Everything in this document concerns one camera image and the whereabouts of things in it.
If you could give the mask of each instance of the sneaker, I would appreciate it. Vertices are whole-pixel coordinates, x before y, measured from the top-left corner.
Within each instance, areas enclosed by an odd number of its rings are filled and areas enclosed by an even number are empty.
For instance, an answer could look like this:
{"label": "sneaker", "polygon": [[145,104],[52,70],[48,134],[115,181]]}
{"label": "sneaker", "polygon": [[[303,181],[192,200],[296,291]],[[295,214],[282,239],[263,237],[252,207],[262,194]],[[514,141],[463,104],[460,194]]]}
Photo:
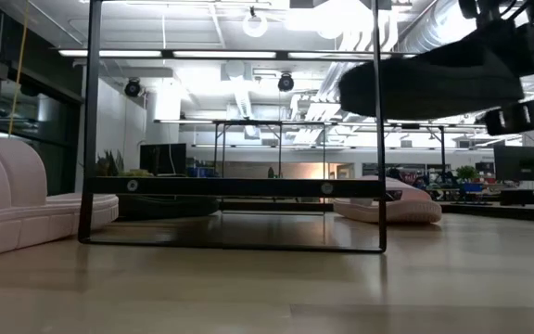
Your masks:
{"label": "sneaker", "polygon": [[[380,62],[384,118],[434,120],[516,103],[520,79],[492,51],[462,40],[413,58]],[[339,81],[341,108],[375,117],[374,62]]]}

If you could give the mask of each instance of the yellow rope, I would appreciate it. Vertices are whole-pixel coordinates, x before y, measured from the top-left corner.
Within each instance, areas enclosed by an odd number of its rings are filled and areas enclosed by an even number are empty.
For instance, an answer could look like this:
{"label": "yellow rope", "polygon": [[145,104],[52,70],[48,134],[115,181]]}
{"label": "yellow rope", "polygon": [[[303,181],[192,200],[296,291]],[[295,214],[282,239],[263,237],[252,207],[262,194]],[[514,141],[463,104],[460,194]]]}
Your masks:
{"label": "yellow rope", "polygon": [[24,32],[22,33],[22,44],[19,47],[19,61],[18,61],[18,75],[16,76],[16,92],[14,93],[14,102],[11,105],[11,116],[9,118],[9,131],[7,137],[11,137],[11,132],[14,128],[14,115],[16,114],[16,103],[18,102],[19,93],[19,77],[22,74],[22,62],[24,61],[24,46],[26,45],[26,32],[28,31],[28,10],[30,9],[30,1],[26,0],[26,8],[24,9]]}

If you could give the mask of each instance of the computer screen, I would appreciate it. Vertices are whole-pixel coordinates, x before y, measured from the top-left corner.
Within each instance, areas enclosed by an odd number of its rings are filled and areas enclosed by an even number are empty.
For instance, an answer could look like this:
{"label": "computer screen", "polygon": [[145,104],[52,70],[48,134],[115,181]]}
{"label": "computer screen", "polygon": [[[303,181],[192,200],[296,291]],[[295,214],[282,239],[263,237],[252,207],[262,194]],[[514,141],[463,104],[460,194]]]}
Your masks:
{"label": "computer screen", "polygon": [[495,172],[493,162],[478,162],[475,164],[475,169],[478,172],[483,172],[483,173],[494,173]]}
{"label": "computer screen", "polygon": [[142,145],[139,168],[158,174],[186,174],[186,144]]}
{"label": "computer screen", "polygon": [[534,148],[494,147],[496,178],[501,181],[534,181]]}

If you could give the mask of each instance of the window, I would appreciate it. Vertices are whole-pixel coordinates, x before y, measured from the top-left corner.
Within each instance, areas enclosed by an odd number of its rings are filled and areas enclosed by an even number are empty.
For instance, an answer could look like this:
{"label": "window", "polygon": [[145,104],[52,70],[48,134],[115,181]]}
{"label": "window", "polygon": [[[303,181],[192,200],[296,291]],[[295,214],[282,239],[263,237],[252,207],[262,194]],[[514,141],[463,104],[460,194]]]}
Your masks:
{"label": "window", "polygon": [[[0,133],[0,138],[7,138],[7,134]],[[41,157],[46,171],[46,188],[49,196],[72,191],[73,177],[68,177],[67,173],[75,173],[75,164],[71,162],[72,156],[69,148],[46,144],[17,135],[12,135],[11,138],[28,144]]]}
{"label": "window", "polygon": [[[10,124],[16,83],[1,84],[0,127]],[[79,108],[62,103],[27,84],[20,86],[13,121],[13,133],[69,143],[76,138]]]}

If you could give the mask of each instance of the metal frame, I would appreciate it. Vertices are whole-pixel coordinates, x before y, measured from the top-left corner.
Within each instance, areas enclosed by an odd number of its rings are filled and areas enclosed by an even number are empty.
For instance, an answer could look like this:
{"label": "metal frame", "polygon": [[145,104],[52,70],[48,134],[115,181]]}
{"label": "metal frame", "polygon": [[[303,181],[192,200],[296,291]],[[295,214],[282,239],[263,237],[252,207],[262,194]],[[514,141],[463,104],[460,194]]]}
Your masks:
{"label": "metal frame", "polygon": [[[331,251],[353,253],[383,253],[387,249],[385,134],[384,106],[381,105],[380,87],[380,36],[378,25],[373,28],[375,64],[375,109],[378,133],[378,181],[353,180],[284,180],[235,178],[129,178],[95,176],[95,139],[100,66],[100,24],[102,4],[108,0],[90,0],[88,56],[85,96],[84,179],[78,239],[81,243],[107,245],[145,245],[192,248],[219,248],[270,251]],[[373,1],[374,21],[378,20],[378,2]],[[264,196],[264,197],[321,197],[321,198],[375,198],[379,205],[378,246],[353,249],[331,246],[232,244],[219,241],[182,242],[173,240],[113,240],[91,235],[94,194],[146,194],[184,196]]]}

